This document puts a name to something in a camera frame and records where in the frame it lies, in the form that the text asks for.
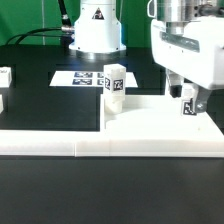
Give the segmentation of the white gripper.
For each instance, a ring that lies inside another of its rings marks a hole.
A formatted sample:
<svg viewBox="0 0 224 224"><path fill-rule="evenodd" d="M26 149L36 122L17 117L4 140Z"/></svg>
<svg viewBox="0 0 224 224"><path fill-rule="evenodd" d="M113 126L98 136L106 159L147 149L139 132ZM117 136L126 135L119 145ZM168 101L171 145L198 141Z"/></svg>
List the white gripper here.
<svg viewBox="0 0 224 224"><path fill-rule="evenodd" d="M184 27L182 36L167 33L165 24L153 19L151 46L155 62L167 68L169 94L179 98L186 78L201 86L195 112L205 112L211 90L224 89L224 19L200 17Z"/></svg>

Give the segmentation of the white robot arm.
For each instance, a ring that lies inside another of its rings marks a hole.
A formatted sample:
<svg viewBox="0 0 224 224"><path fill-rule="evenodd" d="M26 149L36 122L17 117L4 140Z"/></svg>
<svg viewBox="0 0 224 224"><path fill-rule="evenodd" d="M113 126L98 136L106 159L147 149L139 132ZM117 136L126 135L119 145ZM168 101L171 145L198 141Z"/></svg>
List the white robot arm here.
<svg viewBox="0 0 224 224"><path fill-rule="evenodd" d="M70 49L88 59L126 51L116 0L80 0ZM171 88L194 83L194 112L207 109L212 91L224 89L224 7L217 0L149 0L151 47L155 62L166 69Z"/></svg>

